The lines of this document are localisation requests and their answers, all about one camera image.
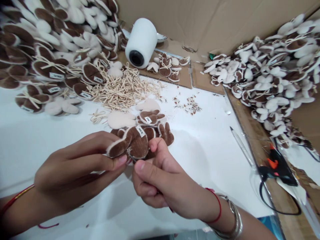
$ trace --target wrist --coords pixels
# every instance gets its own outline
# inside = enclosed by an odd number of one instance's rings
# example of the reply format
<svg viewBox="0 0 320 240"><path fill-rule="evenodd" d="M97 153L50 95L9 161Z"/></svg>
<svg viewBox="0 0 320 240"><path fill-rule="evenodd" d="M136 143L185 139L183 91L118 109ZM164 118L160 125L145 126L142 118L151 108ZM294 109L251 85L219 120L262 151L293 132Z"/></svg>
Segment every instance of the wrist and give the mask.
<svg viewBox="0 0 320 240"><path fill-rule="evenodd" d="M201 187L199 199L198 219L206 223L215 221L220 214L220 205L217 197L209 190Z"/></svg>
<svg viewBox="0 0 320 240"><path fill-rule="evenodd" d="M56 216L47 198L32 188L8 208L2 225L8 235L14 236Z"/></svg>

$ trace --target green object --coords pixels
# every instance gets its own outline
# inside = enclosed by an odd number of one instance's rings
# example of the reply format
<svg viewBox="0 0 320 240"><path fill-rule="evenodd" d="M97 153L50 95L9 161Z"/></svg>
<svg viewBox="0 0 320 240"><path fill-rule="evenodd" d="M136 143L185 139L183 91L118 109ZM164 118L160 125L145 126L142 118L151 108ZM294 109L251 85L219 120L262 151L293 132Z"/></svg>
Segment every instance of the green object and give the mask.
<svg viewBox="0 0 320 240"><path fill-rule="evenodd" d="M209 58L210 58L211 60L213 60L213 58L214 58L215 56L216 56L215 54L209 53Z"/></svg>

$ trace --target white table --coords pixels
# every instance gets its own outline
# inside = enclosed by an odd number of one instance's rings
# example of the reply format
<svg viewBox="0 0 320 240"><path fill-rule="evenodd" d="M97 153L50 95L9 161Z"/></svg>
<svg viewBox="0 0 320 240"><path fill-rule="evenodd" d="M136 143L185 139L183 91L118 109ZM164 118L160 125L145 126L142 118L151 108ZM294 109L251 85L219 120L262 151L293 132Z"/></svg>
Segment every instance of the white table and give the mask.
<svg viewBox="0 0 320 240"><path fill-rule="evenodd" d="M0 197L31 185L35 172L52 152L92 132L110 131L106 124L90 122L89 114L97 108L103 110L99 104L85 102L80 114L66 117L32 115L15 104L14 97L20 92L0 89ZM227 97L173 84L168 84L161 95L167 98L168 103L160 106L175 137L169 149L185 171L202 186L228 194L255 217L271 215L258 194L260 179L230 131L232 126L244 140ZM174 108L173 97L186 103L192 95L203 109L201 112L191 116ZM141 239L205 227L199 220L172 214L169 208L145 205L134 191L132 169L129 166L125 174L83 208L43 223L60 223L59 226L47 230L34 227L15 238Z"/></svg>

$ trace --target silver bangle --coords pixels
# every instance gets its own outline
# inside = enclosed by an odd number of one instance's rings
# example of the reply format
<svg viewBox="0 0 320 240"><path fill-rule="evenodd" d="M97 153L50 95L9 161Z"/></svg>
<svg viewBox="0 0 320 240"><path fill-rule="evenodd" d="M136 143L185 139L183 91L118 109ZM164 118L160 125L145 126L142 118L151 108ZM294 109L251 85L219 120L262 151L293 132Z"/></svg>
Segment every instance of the silver bangle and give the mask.
<svg viewBox="0 0 320 240"><path fill-rule="evenodd" d="M240 213L239 213L236 205L234 205L234 203L228 198L228 196L223 195L223 194L219 194L219 193L217 195L219 197L224 198L227 201L227 203L229 204L231 212L234 214L235 219L236 219L236 227L235 227L234 231L232 233L229 233L229 234L225 234L225 233L219 232L219 231L217 231L215 229L213 229L213 231L221 239L225 239L225 240L237 239L241 235L242 230L243 230L243 225L242 225L242 220L241 220Z"/></svg>

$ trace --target red string bracelet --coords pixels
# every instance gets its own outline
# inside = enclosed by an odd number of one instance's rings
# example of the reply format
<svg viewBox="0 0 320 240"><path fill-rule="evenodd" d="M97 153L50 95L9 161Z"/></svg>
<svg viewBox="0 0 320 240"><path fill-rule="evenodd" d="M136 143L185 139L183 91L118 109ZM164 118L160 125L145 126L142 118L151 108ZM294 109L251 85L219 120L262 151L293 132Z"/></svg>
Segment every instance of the red string bracelet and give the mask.
<svg viewBox="0 0 320 240"><path fill-rule="evenodd" d="M31 186L27 187L26 189L22 190L21 192L19 192L17 195L15 195L9 202L6 203L6 205L4 205L4 207L1 209L1 213L0 216L2 217L5 212L9 209L9 207L12 206L12 204L19 198L21 197L23 194L25 194L26 192L28 192L30 189L32 189L34 187L34 185L32 184Z"/></svg>
<svg viewBox="0 0 320 240"><path fill-rule="evenodd" d="M4 207L1 209L1 212L0 212L0 217L2 217L6 211L9 209L9 207L11 207L14 202L19 198L21 197L23 194L25 194L26 192L28 192L30 189L32 189L34 187L34 184L32 184L31 186L27 187L26 189L22 190L21 192L19 192L17 195L15 195L9 202L6 203L6 205L4 205ZM53 225L53 226L49 226L49 227L44 227L44 226L41 226L40 224L38 225L39 228L41 229L47 229L47 228L52 228L52 227L55 227L55 226L58 226L59 223Z"/></svg>
<svg viewBox="0 0 320 240"><path fill-rule="evenodd" d="M219 207L220 207L220 212L219 212L219 215L218 215L217 219L214 220L214 221L212 221L212 222L205 222L206 224L212 224L212 223L217 222L217 221L220 219L220 217L221 217L221 212L222 212L221 203L220 203L220 200L219 200L218 196L214 193L214 190L213 190L213 189L211 189L211 188L206 188L206 189L209 190L210 192L212 192L212 193L216 196L216 198L217 198L217 200L218 200L218 202L219 202Z"/></svg>

